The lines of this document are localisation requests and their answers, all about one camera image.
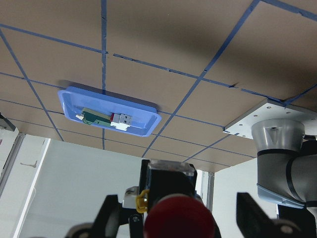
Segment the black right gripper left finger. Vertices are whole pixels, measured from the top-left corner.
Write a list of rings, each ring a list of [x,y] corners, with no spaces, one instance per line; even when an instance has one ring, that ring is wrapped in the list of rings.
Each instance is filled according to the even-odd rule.
[[[117,195],[107,195],[92,225],[93,238],[115,238],[119,228]]]

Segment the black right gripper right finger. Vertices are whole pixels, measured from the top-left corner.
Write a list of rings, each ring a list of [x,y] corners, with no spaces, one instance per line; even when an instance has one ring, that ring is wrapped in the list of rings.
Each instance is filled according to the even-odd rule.
[[[237,193],[236,223],[244,238],[265,238],[271,228],[271,219],[246,192]]]

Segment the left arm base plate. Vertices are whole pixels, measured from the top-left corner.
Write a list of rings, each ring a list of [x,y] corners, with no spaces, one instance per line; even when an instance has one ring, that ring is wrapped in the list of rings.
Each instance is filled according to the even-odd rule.
[[[273,100],[265,99],[258,105],[224,127],[223,132],[252,139],[251,128],[254,124],[267,119],[292,119],[305,126],[305,135],[316,136],[317,113],[295,105],[284,106]]]

